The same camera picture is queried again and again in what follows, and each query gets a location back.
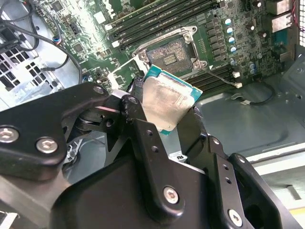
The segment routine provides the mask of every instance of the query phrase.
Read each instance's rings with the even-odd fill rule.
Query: motherboard
[[[204,95],[281,71],[287,27],[257,0],[36,0],[52,13],[83,81],[126,90],[156,65]],[[51,20],[38,11],[55,33]]]

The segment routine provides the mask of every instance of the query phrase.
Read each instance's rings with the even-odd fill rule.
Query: screw
[[[101,87],[95,86],[93,89],[98,94],[104,94],[104,90]]]
[[[236,226],[241,227],[243,225],[242,218],[239,216],[239,214],[235,210],[230,209],[228,211],[228,214],[229,214],[230,219]]]
[[[19,133],[17,130],[9,127],[0,128],[0,142],[11,143],[19,138]]]
[[[133,97],[128,97],[129,101],[132,102],[133,104],[138,104],[138,101],[133,98]]]
[[[57,150],[57,143],[51,138],[42,138],[36,143],[37,149],[45,154],[53,153]]]
[[[213,137],[213,141],[215,144],[219,145],[219,141],[216,138]]]
[[[245,159],[244,159],[242,156],[240,156],[240,155],[237,155],[237,158],[238,158],[242,163],[245,163],[245,162],[246,162]]]
[[[163,194],[165,199],[171,204],[176,204],[179,200],[178,193],[171,187],[165,187]]]

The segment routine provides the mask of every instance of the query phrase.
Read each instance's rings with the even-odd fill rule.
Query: silver metal surface
[[[104,90],[101,87],[94,87],[93,90],[98,94],[104,94]]]
[[[69,186],[61,172],[47,182],[0,176],[0,199],[39,228],[47,228],[55,200]]]
[[[165,199],[171,204],[176,204],[179,200],[178,193],[171,187],[165,187],[163,194]]]
[[[11,143],[19,138],[19,133],[17,130],[10,127],[0,128],[0,142]]]
[[[57,150],[57,143],[51,138],[42,138],[36,143],[37,149],[45,154],[53,153]]]
[[[219,145],[219,141],[218,141],[216,138],[214,138],[214,137],[213,137],[213,142],[214,142],[215,144]]]
[[[239,216],[239,214],[235,210],[230,209],[228,211],[228,215],[236,226],[241,227],[243,225],[242,218]]]

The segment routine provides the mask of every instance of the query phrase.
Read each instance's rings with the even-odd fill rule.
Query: cable
[[[241,94],[239,94],[238,97],[231,98],[231,99],[234,99],[234,100],[238,99],[239,101],[241,101],[241,104],[243,104],[243,105],[251,105],[251,106],[265,105],[266,103],[268,103],[270,100],[272,100],[275,97],[275,94],[276,94],[275,89],[271,85],[269,85],[265,82],[259,81],[259,83],[261,83],[262,85],[264,85],[266,88],[268,88],[271,91],[271,95],[267,99],[265,99],[261,102],[251,102],[251,101],[245,99]]]
[[[20,27],[16,26],[16,25],[10,24],[10,23],[8,23],[8,22],[3,22],[2,24],[5,25],[5,26],[7,26],[7,27],[9,27],[9,28],[11,28],[11,29],[14,29],[14,30],[16,30],[16,31],[22,32],[22,33],[27,34],[27,35],[29,35],[29,36],[32,36],[32,37],[34,37],[34,38],[38,38],[38,39],[40,39],[40,40],[42,40],[42,41],[44,41],[44,42],[47,42],[47,43],[49,43],[49,44],[51,44],[51,45],[53,45],[53,46],[59,48],[59,49],[60,49],[62,52],[64,52],[64,53],[71,59],[71,61],[75,64],[75,66],[76,66],[76,68],[78,69],[78,72],[79,72],[79,83],[82,83],[82,69],[81,69],[81,65],[80,65],[80,64],[78,63],[78,61],[74,58],[74,56],[72,56],[72,55],[71,55],[68,51],[66,51],[63,47],[61,47],[60,45],[56,45],[52,40],[50,40],[50,39],[48,39],[48,38],[45,38],[45,37],[43,37],[43,36],[40,36],[40,35],[38,35],[38,34],[35,34],[35,33],[33,33],[33,32],[30,32],[30,31],[27,31],[27,30],[25,30],[25,29],[23,29],[23,28],[20,28]]]

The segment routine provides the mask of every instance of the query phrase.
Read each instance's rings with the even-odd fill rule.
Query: cpu socket
[[[178,77],[196,74],[207,66],[200,61],[193,40],[196,26],[181,27],[139,46],[132,53],[140,70],[145,74],[150,66],[156,65]]]

